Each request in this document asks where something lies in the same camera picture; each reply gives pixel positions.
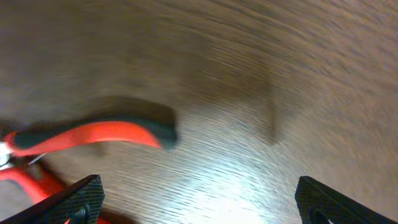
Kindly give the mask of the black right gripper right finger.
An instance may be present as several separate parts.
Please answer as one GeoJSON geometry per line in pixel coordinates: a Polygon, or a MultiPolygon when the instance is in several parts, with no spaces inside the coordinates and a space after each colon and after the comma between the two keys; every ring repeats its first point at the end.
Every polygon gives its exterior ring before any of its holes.
{"type": "Polygon", "coordinates": [[[295,201],[303,224],[397,224],[309,176],[301,176],[295,201]]]}

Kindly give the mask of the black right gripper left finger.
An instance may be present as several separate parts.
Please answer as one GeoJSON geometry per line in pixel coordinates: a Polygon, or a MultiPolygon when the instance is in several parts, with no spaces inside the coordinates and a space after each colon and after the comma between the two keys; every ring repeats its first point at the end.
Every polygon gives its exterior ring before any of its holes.
{"type": "Polygon", "coordinates": [[[96,224],[104,198],[101,177],[89,175],[1,224],[96,224]]]}

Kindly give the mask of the red handled small cutters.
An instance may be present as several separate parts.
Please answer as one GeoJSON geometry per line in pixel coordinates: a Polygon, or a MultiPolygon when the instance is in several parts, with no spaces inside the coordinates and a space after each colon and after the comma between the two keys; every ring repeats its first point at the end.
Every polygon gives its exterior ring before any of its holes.
{"type": "Polygon", "coordinates": [[[1,138],[1,180],[17,183],[35,205],[67,188],[35,166],[36,160],[49,152],[105,141],[173,149],[178,134],[171,124],[135,116],[84,119],[49,129],[9,132],[1,138]]]}

